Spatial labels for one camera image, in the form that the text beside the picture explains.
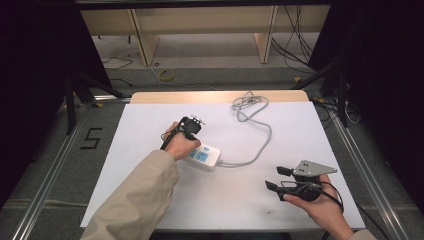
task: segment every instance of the white table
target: white table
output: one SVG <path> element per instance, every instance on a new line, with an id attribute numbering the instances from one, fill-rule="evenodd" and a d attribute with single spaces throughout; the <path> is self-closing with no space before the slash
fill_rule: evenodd
<path id="1" fill-rule="evenodd" d="M 242 96 L 244 92 L 231 93 Z M 293 92 L 260 92 L 267 93 L 273 96 Z M 167 101 L 171 102 L 172 96 L 184 95 L 170 94 Z M 202 94 L 213 95 L 213 92 L 193 94 L 191 101 Z M 231 95 L 228 92 L 216 94 Z M 226 98 L 216 99 L 224 102 Z M 229 102 L 127 105 L 81 226 L 87 225 L 95 210 L 139 161 L 152 149 L 160 147 L 160 135 L 170 123 L 183 116 L 195 114 L 205 121 L 197 137 L 219 148 L 224 161 L 250 160 L 265 141 L 267 130 L 251 123 L 239 123 L 230 106 Z M 317 229 L 319 226 L 303 210 L 280 202 L 277 194 L 265 186 L 265 180 L 274 183 L 293 180 L 279 175 L 276 167 L 295 168 L 303 159 L 339 169 L 329 176 L 343 197 L 345 217 L 352 228 L 365 228 L 312 103 L 272 102 L 255 119 L 270 124 L 273 136 L 253 164 L 233 169 L 217 167 L 208 172 L 187 162 L 178 162 L 180 180 L 158 230 L 287 232 Z"/>

